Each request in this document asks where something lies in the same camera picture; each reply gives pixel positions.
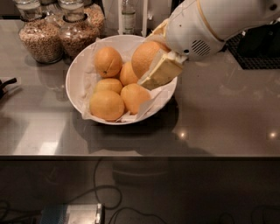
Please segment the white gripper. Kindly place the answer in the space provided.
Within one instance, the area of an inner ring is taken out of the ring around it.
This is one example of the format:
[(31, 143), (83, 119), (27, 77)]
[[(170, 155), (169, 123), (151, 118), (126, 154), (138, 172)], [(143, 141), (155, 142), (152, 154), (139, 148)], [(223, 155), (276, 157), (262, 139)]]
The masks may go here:
[(138, 84), (149, 90), (162, 87), (182, 73), (184, 57), (197, 61), (217, 53), (225, 45), (217, 39), (202, 14), (200, 0), (185, 0), (145, 41), (167, 44), (172, 51), (159, 50)]

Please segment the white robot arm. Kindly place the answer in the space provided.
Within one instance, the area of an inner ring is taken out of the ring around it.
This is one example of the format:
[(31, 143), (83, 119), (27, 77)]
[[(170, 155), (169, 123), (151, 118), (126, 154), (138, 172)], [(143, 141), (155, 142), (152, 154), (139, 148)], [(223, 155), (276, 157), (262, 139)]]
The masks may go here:
[(226, 41), (280, 18), (280, 0), (185, 0), (146, 39), (167, 46), (157, 52), (138, 84), (161, 87), (182, 73), (188, 61), (202, 60)]

